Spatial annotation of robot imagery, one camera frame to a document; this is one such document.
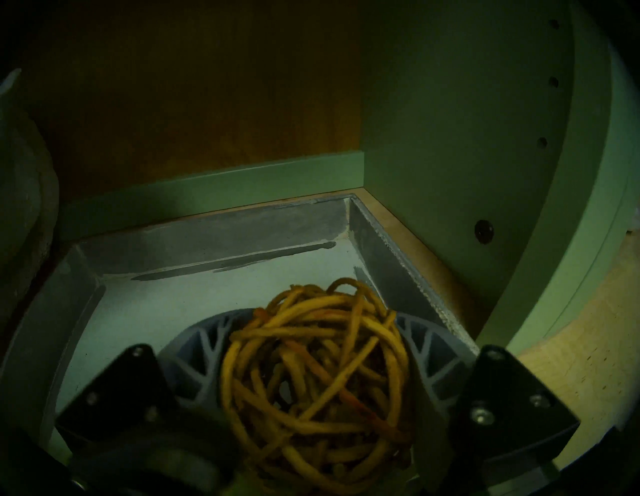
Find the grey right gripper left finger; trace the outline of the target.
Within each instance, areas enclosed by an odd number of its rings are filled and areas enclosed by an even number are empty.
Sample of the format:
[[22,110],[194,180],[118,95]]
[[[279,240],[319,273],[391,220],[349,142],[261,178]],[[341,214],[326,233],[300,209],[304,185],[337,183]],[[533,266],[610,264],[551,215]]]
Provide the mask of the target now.
[[115,439],[149,420],[150,412],[222,411],[229,337],[253,316],[253,308],[213,315],[181,331],[159,353],[143,343],[126,348],[57,415],[55,428],[71,453]]

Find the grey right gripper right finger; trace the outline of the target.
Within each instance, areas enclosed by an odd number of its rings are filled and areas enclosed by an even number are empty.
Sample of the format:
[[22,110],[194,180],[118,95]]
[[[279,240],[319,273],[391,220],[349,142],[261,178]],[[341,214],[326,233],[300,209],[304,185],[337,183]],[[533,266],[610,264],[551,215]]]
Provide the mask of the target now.
[[399,313],[410,359],[403,410],[414,435],[402,495],[541,495],[577,416],[506,349],[475,353],[450,331]]

